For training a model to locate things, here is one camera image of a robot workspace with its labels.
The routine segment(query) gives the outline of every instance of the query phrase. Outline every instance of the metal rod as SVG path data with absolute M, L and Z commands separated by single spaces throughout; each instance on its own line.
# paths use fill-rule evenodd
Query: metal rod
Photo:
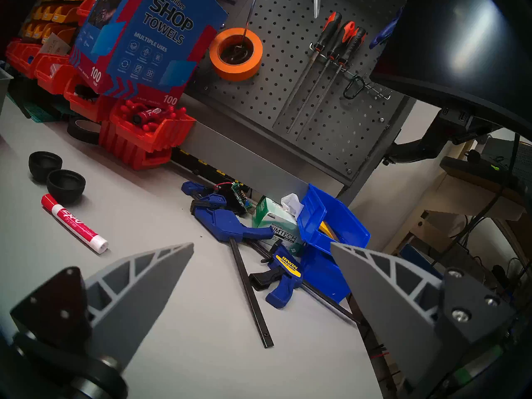
M 229 238 L 229 245 L 231 246 L 231 250 L 233 251 L 233 257 L 235 258 L 236 267 L 238 268 L 238 273 L 240 273 L 240 278 L 242 280 L 242 284 L 244 285 L 247 300 L 250 303 L 251 313 L 253 314 L 253 318 L 255 319 L 255 323 L 257 325 L 257 329 L 259 330 L 259 335 L 261 337 L 262 343 L 265 348 L 272 347 L 273 340 L 271 339 L 270 332 L 268 331 L 268 326 L 266 326 L 266 322 L 264 321 L 261 308 L 259 307 L 257 298 L 255 297 L 255 293 L 253 291 L 253 288 L 251 287 L 250 279 L 247 275 L 244 261 L 242 260 L 242 255 L 240 254 L 240 250 L 238 249 L 238 245 L 236 244 L 234 238 Z
M 323 99 L 327 96 L 327 93 L 329 92 L 331 86 L 332 86 L 332 83 L 334 83 L 334 80 L 336 80 L 336 77 L 338 76 L 338 74 L 340 74 L 340 71 L 342 70 L 342 66 L 339 66 L 338 69 L 336 70 L 336 72 L 334 73 L 334 76 L 330 79 L 329 83 L 327 84 L 327 87 L 325 88 L 325 90 L 321 93 L 321 97 L 318 99 L 318 102 L 316 102 L 316 106 L 314 107 L 314 109 L 312 110 L 312 113 L 310 113 L 309 115 L 309 118 L 307 118 L 307 121 L 305 121 L 305 123 L 303 124 L 303 127 L 301 128 L 301 130 L 299 131 L 299 134 L 297 135 L 296 137 L 296 141 L 299 140 L 299 137 L 301 137 L 301 135 L 303 134 L 303 130 L 305 129 L 305 127 L 307 126 L 307 124 L 310 122 L 310 120 L 312 120 L 312 117 L 314 117 L 314 115 L 316 114 L 316 112 L 318 111 L 318 108 L 320 108 L 320 105 L 321 105 L 321 102 L 323 101 Z
M 319 51 L 314 50 L 314 54 L 312 54 L 312 57 L 309 59 L 309 62 L 307 63 L 307 66 L 305 67 L 305 69 L 303 70 L 299 78 L 297 79 L 296 85 L 294 86 L 291 93 L 288 95 L 288 98 L 286 99 L 285 104 L 282 106 L 281 112 L 277 116 L 277 120 L 273 123 L 272 127 L 274 127 L 276 123 L 279 124 L 281 122 L 282 116 L 284 116 L 284 114 L 286 113 L 286 110 L 288 110 L 290 103 L 292 102 L 296 93 L 301 87 L 301 84 L 303 84 L 303 81 L 305 81 L 305 78 L 307 77 L 307 74 L 309 73 L 310 68 L 314 64 L 314 61 L 316 61 L 316 59 L 318 58 L 319 54 L 320 54 Z
M 303 280 L 303 287 L 310 290 L 311 292 L 315 293 L 318 297 L 320 297 L 322 300 L 327 302 L 329 305 L 334 307 L 338 312 L 343 313 L 346 317 L 354 321 L 357 325 L 361 325 L 358 320 L 355 319 L 355 317 L 349 313 L 347 310 L 342 308 L 338 303 L 336 303 L 333 299 L 331 299 L 329 296 L 327 296 L 325 293 L 322 293 L 320 290 L 316 289 L 314 286 L 312 286 L 309 282 L 306 280 Z
M 247 29 L 250 26 L 251 14 L 253 14 L 253 9 L 255 8 L 256 2 L 257 0 L 253 0 L 253 3 L 251 3 L 250 13 L 247 15 L 246 28 L 244 29 L 244 35 L 242 35 L 242 43 L 244 42 L 244 39 L 246 38 Z
M 314 85 L 313 85 L 312 88 L 310 89 L 309 94 L 308 94 L 307 97 L 305 98 L 305 101 L 303 102 L 303 105 L 301 106 L 301 108 L 299 108 L 299 111 L 297 112 L 296 117 L 295 117 L 294 120 L 292 121 L 292 124 L 290 124 L 290 128 L 288 129 L 288 131 L 286 132 L 286 134 L 290 134 L 290 132 L 292 131 L 292 128 L 294 127 L 295 123 L 297 122 L 297 119 L 299 118 L 299 116 L 301 115 L 301 113 L 302 113 L 303 110 L 305 109 L 305 106 L 306 106 L 307 103 L 309 102 L 311 95 L 314 93 L 314 90 L 316 90 L 316 87 L 318 86 L 318 84 L 320 84 L 320 80 L 321 80 L 321 78 L 323 77 L 323 75 L 325 74 L 325 71 L 327 70 L 327 67 L 329 67 L 329 64 L 330 64 L 330 63 L 331 63 L 331 59 L 328 59 L 328 60 L 327 60 L 327 63 L 325 64 L 325 67 L 323 67 L 323 70 L 321 70 L 320 75 L 318 76 L 316 82 L 314 83 Z

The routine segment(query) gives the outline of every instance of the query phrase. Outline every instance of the bolt head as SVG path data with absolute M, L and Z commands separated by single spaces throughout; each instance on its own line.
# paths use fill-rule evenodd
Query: bolt head
M 449 270 L 448 271 L 449 275 L 451 275 L 452 277 L 456 277 L 456 278 L 461 278 L 463 276 L 462 272 L 460 272 L 459 270 Z
M 467 322 L 469 321 L 469 319 L 471 319 L 471 315 L 462 309 L 453 309 L 453 311 L 451 312 L 451 316 L 454 320 L 460 323 Z
M 497 299 L 496 297 L 493 297 L 493 296 L 486 296 L 484 298 L 484 301 L 486 302 L 486 304 L 488 306 L 492 306 L 492 307 L 496 307 L 496 306 L 499 306 L 499 304 L 501 303 L 499 301 L 499 299 Z

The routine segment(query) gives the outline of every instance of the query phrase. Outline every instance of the cardboard tag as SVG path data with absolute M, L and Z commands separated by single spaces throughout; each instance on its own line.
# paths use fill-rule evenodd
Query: cardboard tag
M 54 55 L 67 55 L 68 51 L 70 51 L 70 46 L 54 33 L 50 34 L 42 48 L 39 50 L 40 53 Z

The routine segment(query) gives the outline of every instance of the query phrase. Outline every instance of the black rubber cup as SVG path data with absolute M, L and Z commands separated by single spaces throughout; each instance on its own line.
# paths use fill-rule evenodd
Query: black rubber cup
M 58 203 L 69 204 L 75 202 L 83 194 L 85 179 L 71 170 L 54 170 L 48 175 L 46 187 Z
M 28 166 L 33 178 L 39 183 L 46 183 L 51 171 L 61 169 L 63 160 L 57 154 L 48 151 L 36 151 L 30 154 Z

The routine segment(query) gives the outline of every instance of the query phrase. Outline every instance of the orange tape roll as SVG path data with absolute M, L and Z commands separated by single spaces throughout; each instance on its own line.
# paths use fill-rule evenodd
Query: orange tape roll
M 246 47 L 252 48 L 251 57 L 242 64 L 228 64 L 221 59 L 221 54 L 229 46 L 240 44 L 243 28 L 230 28 L 219 33 L 211 44 L 209 49 L 209 56 L 216 73 L 228 81 L 243 81 L 254 76 L 261 65 L 262 59 L 262 42 L 260 38 L 252 31 L 248 30 L 246 33 L 245 44 Z

